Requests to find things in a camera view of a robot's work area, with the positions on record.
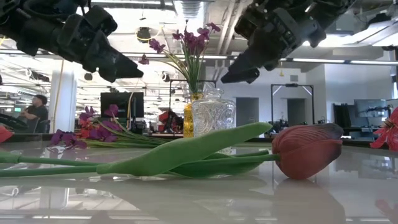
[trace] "white pillar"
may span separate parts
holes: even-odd
[[[58,69],[53,70],[50,90],[49,120],[50,133],[58,129],[74,131],[77,77],[73,63],[63,60]]]

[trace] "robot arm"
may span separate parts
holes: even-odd
[[[254,0],[242,13],[235,32],[248,40],[221,78],[223,83],[252,83],[257,68],[276,68],[306,40],[316,47],[326,38],[325,29],[344,14],[355,0]]]
[[[17,42],[18,50],[35,56],[44,49],[89,72],[98,70],[109,82],[140,78],[137,64],[112,48],[107,36],[118,25],[102,7],[76,14],[86,0],[0,0],[0,34]]]

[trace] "bouquet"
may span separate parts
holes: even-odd
[[[170,62],[163,62],[171,67],[175,68],[180,72],[186,79],[189,85],[191,93],[196,94],[199,92],[198,77],[201,70],[201,63],[203,61],[203,56],[205,55],[206,48],[209,41],[209,35],[212,32],[219,32],[221,29],[214,23],[209,23],[205,28],[199,28],[197,32],[199,36],[195,36],[192,32],[187,31],[187,25],[185,25],[184,33],[173,34],[173,39],[179,41],[184,52],[184,59],[179,59],[172,52],[164,49],[165,45],[160,44],[159,41],[151,39],[149,41],[149,47],[156,50],[158,54],[164,53],[166,57],[171,60]],[[149,59],[144,54],[139,63],[143,65],[149,64]]]
[[[79,147],[136,147],[136,148],[154,148],[168,142],[166,139],[151,138],[141,134],[134,134],[128,131],[116,119],[118,106],[110,105],[105,114],[110,116],[109,121],[100,121],[95,115],[93,107],[86,106],[86,113],[79,116],[81,124],[80,133],[69,133],[62,130],[57,132],[51,138],[51,145],[56,146],[64,144],[66,149]]]

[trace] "vase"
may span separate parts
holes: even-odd
[[[202,98],[201,93],[191,94],[191,103],[184,107],[184,129],[183,135],[185,138],[193,137],[193,116],[192,116],[192,103]]]
[[[192,103],[193,135],[195,137],[220,129],[235,127],[235,102],[221,99],[223,91],[210,89],[204,98]]]

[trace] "yellow vase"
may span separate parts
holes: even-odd
[[[201,93],[194,93],[191,96],[191,103],[184,107],[184,137],[193,137],[193,116],[192,116],[192,102],[200,100],[202,98]]]

